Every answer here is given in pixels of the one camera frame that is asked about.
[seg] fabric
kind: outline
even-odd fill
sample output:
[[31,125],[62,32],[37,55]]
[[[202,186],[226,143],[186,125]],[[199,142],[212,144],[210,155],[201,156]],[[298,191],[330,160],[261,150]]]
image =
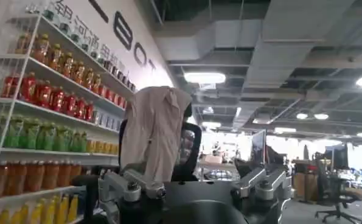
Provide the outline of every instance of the fabric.
[[128,103],[120,165],[141,164],[147,181],[170,181],[190,95],[176,88],[148,87]]

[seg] computer screen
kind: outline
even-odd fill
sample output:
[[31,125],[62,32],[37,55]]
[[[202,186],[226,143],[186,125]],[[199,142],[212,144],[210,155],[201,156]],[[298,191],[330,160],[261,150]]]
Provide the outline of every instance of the computer screen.
[[252,136],[251,161],[265,163],[266,131],[260,131]]
[[333,168],[349,169],[347,144],[326,146],[324,157],[327,159],[332,159],[332,152],[333,152]]

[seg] ceiling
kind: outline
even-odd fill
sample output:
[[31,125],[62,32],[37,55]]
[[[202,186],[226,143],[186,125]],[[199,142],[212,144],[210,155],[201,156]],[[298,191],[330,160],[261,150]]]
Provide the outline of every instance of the ceiling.
[[[355,85],[362,77],[362,0],[152,0],[151,6],[158,47],[178,87],[193,96],[198,123],[238,131],[290,127],[305,137],[362,132],[362,88]],[[185,81],[189,71],[222,72],[226,81],[202,88]],[[298,113],[310,118],[298,120]],[[315,113],[329,119],[316,120]]]

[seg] shelf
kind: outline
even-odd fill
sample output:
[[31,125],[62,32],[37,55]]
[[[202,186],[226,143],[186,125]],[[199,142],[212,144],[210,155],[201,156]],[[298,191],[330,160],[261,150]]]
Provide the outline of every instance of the shelf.
[[104,153],[84,153],[84,152],[60,152],[36,149],[11,149],[1,148],[0,161],[14,161],[23,159],[34,160],[70,160],[80,162],[84,166],[117,166],[119,164],[118,155]]
[[[13,99],[11,98],[0,98],[0,103],[12,103]],[[102,127],[96,124],[93,124],[88,121],[84,121],[72,116],[65,115],[63,113],[59,113],[53,110],[49,110],[47,108],[39,107],[37,105],[27,103],[21,100],[16,100],[15,104],[15,110],[19,114],[22,115],[29,115],[33,116],[33,114],[36,114],[36,116],[45,118],[51,121],[54,121],[55,123],[62,123],[64,125],[70,126],[70,127],[76,127],[77,125],[83,127],[83,128],[90,128],[91,130],[97,130],[102,131],[107,134],[114,134],[118,135],[119,132],[116,130],[112,130],[110,128]]]
[[53,190],[44,190],[44,191],[37,191],[37,192],[33,192],[33,193],[26,193],[26,194],[14,195],[14,196],[6,196],[6,197],[0,198],[0,204],[11,203],[14,201],[25,201],[25,200],[37,198],[39,196],[47,195],[47,194],[55,194],[58,192],[66,192],[66,191],[80,191],[83,189],[85,189],[85,187],[68,186],[68,187],[58,187]]
[[[34,14],[22,14],[16,16],[14,19],[10,19],[11,23],[19,23],[21,20],[24,24],[35,24],[34,20],[38,19],[39,15]],[[45,17],[41,16],[40,24],[38,26],[38,33],[46,33],[49,36],[49,40],[52,44],[60,44],[63,52],[71,52],[76,60],[83,61],[87,68],[93,68],[94,72],[101,75],[102,83],[106,83],[115,93],[126,98],[131,99],[133,92],[119,79],[108,72],[100,63],[94,60],[87,52],[82,50],[76,45],[67,35],[61,32],[55,25],[49,22]]]
[[[5,54],[0,55],[0,63],[10,63],[11,65],[23,65],[26,55]],[[29,57],[26,71],[34,72],[35,76],[42,80],[49,80],[52,86],[62,86],[63,89],[70,93],[74,92],[77,96],[83,97],[87,102],[93,101],[96,107],[99,107],[112,115],[122,117],[124,109],[114,104],[112,101],[92,92],[91,90],[79,85],[73,80],[65,77],[50,67],[38,62],[36,59]]]

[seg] floor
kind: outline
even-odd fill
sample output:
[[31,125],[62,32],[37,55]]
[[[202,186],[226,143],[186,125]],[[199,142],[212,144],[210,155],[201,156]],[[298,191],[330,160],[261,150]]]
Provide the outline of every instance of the floor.
[[[320,206],[320,205],[308,205],[297,201],[290,201],[287,205],[287,209],[284,211],[283,224],[322,224],[321,220],[323,215],[319,216],[319,219],[315,218],[316,211],[332,210],[333,207]],[[354,215],[362,219],[362,201],[352,203],[348,209],[343,209],[344,212]],[[336,218],[328,218],[327,223],[331,224],[351,224],[345,219],[337,220]]]

